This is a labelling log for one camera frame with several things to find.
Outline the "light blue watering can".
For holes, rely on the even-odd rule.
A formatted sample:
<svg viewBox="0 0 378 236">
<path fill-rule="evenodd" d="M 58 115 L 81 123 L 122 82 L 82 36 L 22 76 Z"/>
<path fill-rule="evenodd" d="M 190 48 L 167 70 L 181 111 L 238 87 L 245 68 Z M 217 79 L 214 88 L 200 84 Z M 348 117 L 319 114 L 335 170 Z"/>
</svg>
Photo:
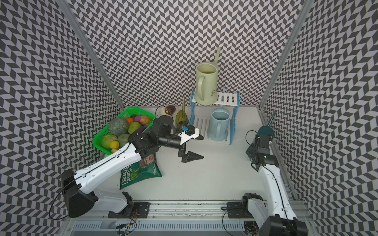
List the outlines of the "light blue watering can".
<svg viewBox="0 0 378 236">
<path fill-rule="evenodd" d="M 228 137 L 228 124 L 231 118 L 230 112 L 219 107 L 212 111 L 208 127 L 208 136 L 210 139 L 220 142 Z"/>
</svg>

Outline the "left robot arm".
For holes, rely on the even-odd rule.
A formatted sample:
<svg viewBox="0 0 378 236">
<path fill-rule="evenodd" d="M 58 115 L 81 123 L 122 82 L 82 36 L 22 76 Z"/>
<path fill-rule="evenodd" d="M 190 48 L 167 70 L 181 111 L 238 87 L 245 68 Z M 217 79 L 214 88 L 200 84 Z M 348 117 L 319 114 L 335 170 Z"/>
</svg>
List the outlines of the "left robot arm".
<svg viewBox="0 0 378 236">
<path fill-rule="evenodd" d="M 119 151 L 84 169 L 64 171 L 61 174 L 62 195 L 68 217 L 77 218 L 90 211 L 109 211 L 130 216 L 133 201 L 128 193 L 102 192 L 98 186 L 121 170 L 155 154 L 160 147 L 177 149 L 183 163 L 203 159 L 202 155 L 186 151 L 186 143 L 191 139 L 203 140 L 204 137 L 193 125 L 177 131 L 172 117 L 160 116 L 143 132 L 132 133 L 129 142 Z"/>
</svg>

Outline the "blue white slatted shelf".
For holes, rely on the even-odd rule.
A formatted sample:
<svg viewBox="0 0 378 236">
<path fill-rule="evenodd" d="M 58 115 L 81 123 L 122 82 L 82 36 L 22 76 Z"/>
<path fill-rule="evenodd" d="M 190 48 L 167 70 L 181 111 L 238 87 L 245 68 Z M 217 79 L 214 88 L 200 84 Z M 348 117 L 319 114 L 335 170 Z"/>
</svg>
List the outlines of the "blue white slatted shelf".
<svg viewBox="0 0 378 236">
<path fill-rule="evenodd" d="M 208 116 L 195 115 L 199 104 L 195 100 L 195 89 L 190 97 L 190 125 L 199 129 L 205 141 L 231 145 L 236 132 L 236 116 L 240 107 L 239 93 L 218 92 L 218 100 L 213 104 Z"/>
</svg>

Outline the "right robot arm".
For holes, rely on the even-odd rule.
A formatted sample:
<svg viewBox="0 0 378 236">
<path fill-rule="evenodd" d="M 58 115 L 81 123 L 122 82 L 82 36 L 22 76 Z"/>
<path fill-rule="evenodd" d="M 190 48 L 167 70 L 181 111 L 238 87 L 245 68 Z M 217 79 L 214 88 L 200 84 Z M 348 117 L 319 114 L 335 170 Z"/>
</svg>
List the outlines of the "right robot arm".
<svg viewBox="0 0 378 236">
<path fill-rule="evenodd" d="M 247 210 L 258 225 L 259 236 L 307 236 L 306 223 L 298 220 L 288 199 L 277 158 L 270 153 L 271 136 L 255 136 L 246 154 L 262 181 L 266 200 L 257 194 L 247 198 Z"/>
</svg>

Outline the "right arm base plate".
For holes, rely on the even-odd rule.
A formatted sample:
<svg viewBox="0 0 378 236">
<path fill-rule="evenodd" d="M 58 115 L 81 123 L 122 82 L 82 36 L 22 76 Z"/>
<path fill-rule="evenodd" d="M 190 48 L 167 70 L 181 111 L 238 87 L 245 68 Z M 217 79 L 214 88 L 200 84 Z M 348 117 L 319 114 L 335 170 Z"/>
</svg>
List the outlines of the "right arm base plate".
<svg viewBox="0 0 378 236">
<path fill-rule="evenodd" d="M 227 202 L 227 216 L 230 219 L 253 218 L 253 216 L 244 208 L 240 202 Z"/>
</svg>

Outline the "cream watering can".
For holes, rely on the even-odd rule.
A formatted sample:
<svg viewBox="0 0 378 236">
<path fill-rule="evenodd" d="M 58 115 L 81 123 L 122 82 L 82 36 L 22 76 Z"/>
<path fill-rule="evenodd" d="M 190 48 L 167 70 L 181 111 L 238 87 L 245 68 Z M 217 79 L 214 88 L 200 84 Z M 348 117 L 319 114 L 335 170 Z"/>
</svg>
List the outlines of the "cream watering can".
<svg viewBox="0 0 378 236">
<path fill-rule="evenodd" d="M 196 66 L 196 89 L 194 99 L 200 105 L 212 105 L 218 100 L 218 60 L 221 47 L 217 49 L 213 62 L 203 62 Z"/>
</svg>

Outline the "teal transparent watering can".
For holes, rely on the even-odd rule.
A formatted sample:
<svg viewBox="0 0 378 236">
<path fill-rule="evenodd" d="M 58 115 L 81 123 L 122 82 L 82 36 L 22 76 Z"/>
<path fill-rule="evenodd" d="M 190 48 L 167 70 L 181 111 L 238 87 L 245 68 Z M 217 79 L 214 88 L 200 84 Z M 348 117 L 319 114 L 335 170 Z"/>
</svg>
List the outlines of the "teal transparent watering can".
<svg viewBox="0 0 378 236">
<path fill-rule="evenodd" d="M 275 137 L 275 132 L 274 132 L 274 130 L 272 129 L 271 124 L 273 123 L 275 116 L 276 116 L 276 112 L 273 113 L 273 115 L 272 115 L 272 117 L 270 118 L 270 120 L 268 121 L 267 125 L 262 126 L 262 127 L 258 130 L 257 134 L 258 134 L 259 136 L 267 136 L 267 137 L 270 139 L 270 141 L 272 141 L 272 140 L 274 139 L 274 137 Z"/>
</svg>

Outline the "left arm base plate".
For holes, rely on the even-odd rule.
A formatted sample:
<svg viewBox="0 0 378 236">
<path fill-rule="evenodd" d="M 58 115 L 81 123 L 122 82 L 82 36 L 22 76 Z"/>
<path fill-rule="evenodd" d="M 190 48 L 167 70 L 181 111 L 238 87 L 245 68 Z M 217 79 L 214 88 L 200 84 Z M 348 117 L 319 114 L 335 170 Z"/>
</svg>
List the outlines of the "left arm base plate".
<svg viewBox="0 0 378 236">
<path fill-rule="evenodd" d="M 136 202 L 136 203 L 128 204 L 119 213 L 110 211 L 108 214 L 108 218 L 145 219 L 148 217 L 150 205 L 151 204 L 149 202 Z"/>
</svg>

